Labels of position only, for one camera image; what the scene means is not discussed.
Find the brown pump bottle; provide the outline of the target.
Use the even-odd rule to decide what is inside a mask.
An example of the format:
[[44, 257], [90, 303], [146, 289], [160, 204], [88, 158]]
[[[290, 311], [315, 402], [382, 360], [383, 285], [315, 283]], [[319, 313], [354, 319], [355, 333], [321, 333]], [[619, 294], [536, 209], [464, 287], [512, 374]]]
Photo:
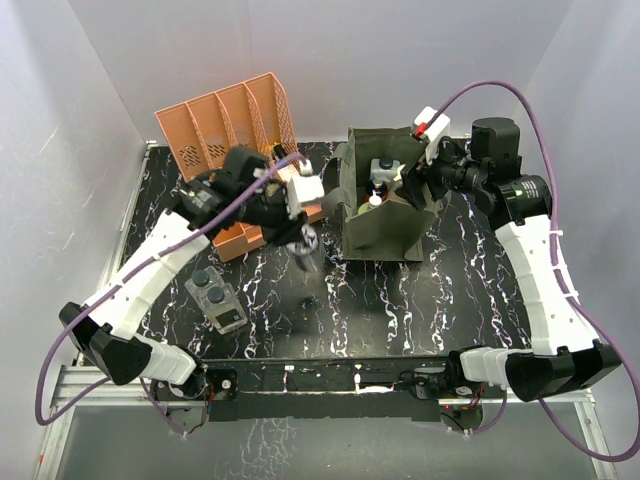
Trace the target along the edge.
[[401, 176], [402, 170], [399, 169], [396, 172], [393, 180], [388, 182], [387, 199], [404, 202], [404, 198], [401, 196], [401, 188], [403, 186], [403, 180]]

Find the orange blue pump bottle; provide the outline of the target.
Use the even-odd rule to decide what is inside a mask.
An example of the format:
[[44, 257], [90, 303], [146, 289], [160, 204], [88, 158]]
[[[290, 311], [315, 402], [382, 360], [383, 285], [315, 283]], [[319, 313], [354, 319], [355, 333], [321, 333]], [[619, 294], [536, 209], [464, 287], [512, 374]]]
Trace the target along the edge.
[[366, 185], [365, 191], [368, 197], [377, 196], [381, 199], [384, 199], [387, 195], [388, 187], [384, 181], [375, 182], [373, 180], [370, 180]]

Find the white rectangular bottle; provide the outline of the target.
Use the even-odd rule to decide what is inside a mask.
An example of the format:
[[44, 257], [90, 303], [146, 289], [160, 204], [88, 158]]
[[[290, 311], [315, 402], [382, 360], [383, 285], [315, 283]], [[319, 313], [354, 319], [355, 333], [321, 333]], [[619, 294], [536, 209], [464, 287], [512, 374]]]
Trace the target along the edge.
[[398, 175], [401, 163], [389, 157], [373, 158], [370, 163], [369, 180], [376, 183], [391, 183]]

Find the yellow round pump bottle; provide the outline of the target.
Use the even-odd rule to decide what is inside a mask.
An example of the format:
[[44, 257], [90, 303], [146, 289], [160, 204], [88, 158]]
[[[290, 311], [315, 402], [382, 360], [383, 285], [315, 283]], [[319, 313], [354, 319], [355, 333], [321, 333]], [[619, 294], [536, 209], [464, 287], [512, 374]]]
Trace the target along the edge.
[[384, 202], [384, 200], [384, 197], [380, 197], [378, 195], [369, 196], [367, 200], [359, 206], [357, 214], [361, 215], [378, 208]]

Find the green canvas bag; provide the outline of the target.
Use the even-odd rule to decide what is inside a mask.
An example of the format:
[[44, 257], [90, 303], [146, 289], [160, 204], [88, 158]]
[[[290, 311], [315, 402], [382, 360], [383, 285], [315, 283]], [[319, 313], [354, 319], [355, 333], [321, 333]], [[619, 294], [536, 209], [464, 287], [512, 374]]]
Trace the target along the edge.
[[322, 211], [342, 212], [342, 250], [349, 260], [411, 261], [424, 259], [422, 238], [436, 223], [448, 197], [433, 200], [423, 187], [426, 206], [417, 210], [396, 194], [379, 206], [361, 212], [365, 185], [373, 159], [398, 160], [413, 166], [425, 147], [412, 138], [408, 127], [364, 129], [351, 127], [348, 138], [335, 148], [323, 174]]

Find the clear twin bottle pack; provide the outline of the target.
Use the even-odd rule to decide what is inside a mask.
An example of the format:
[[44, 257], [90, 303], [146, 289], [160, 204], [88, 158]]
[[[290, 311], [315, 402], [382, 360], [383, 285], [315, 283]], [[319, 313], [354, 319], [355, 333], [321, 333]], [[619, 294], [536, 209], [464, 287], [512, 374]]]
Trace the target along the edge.
[[185, 288], [219, 334], [228, 334], [248, 323], [231, 284], [214, 267], [196, 270], [185, 282]]

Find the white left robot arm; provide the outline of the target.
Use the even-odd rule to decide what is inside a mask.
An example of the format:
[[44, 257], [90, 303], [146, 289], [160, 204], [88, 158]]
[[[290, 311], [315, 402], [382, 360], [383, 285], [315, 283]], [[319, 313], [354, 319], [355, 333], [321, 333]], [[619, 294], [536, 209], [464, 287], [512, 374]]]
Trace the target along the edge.
[[64, 334], [107, 380], [153, 380], [194, 399], [206, 388], [206, 366], [187, 348], [147, 338], [139, 327], [158, 297], [214, 238], [237, 222], [256, 226], [265, 241], [301, 256], [317, 245], [305, 205], [324, 195], [311, 162], [299, 153], [273, 161], [232, 147], [220, 167], [200, 173], [173, 195], [115, 277], [87, 300], [59, 312]]

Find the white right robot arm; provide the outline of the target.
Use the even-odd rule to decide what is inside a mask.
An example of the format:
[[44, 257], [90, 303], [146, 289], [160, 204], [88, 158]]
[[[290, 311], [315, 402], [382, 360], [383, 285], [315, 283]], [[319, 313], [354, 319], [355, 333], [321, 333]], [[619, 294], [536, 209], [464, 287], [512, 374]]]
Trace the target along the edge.
[[510, 118], [473, 122], [469, 148], [449, 135], [450, 120], [431, 107], [411, 126], [424, 148], [401, 172], [399, 194], [414, 208], [449, 192], [469, 195], [490, 224], [511, 264], [531, 330], [528, 349], [471, 347], [454, 356], [447, 388], [466, 397], [481, 383], [511, 390], [524, 402], [591, 387], [621, 360], [569, 302], [557, 283], [566, 273], [550, 254], [552, 194], [538, 175], [521, 171], [520, 129]]

